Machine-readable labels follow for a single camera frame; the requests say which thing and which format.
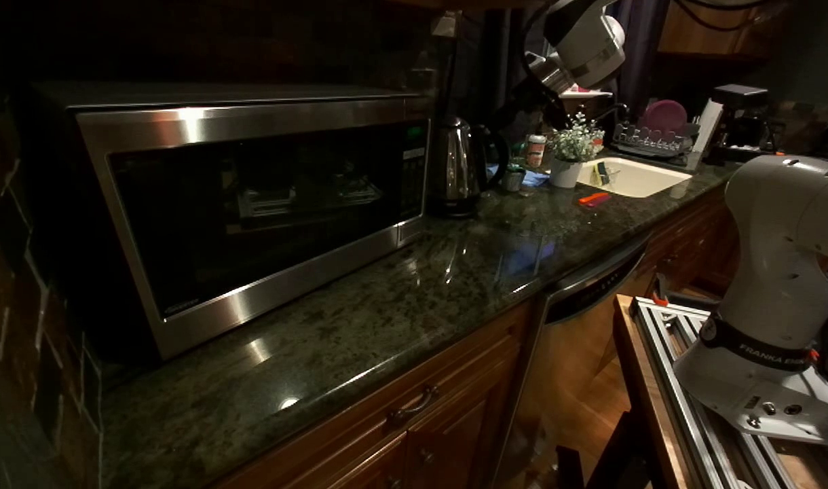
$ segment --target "electric kettle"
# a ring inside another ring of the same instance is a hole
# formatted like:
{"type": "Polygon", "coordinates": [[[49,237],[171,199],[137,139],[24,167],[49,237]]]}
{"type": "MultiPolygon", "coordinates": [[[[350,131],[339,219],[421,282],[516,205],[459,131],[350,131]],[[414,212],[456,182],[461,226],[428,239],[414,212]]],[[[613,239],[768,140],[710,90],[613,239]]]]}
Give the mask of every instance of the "electric kettle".
{"type": "Polygon", "coordinates": [[[485,191],[485,167],[470,152],[474,127],[452,117],[436,135],[429,212],[441,218],[474,218],[485,191]]]}

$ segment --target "granite countertop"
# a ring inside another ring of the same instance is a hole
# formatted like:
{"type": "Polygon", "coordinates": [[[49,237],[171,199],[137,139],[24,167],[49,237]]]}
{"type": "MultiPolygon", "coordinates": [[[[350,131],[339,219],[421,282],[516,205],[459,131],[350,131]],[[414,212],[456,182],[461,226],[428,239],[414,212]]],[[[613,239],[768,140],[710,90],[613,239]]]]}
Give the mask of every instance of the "granite countertop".
{"type": "Polygon", "coordinates": [[[209,485],[719,188],[581,210],[589,188],[485,196],[410,248],[107,394],[107,485],[209,485]]]}

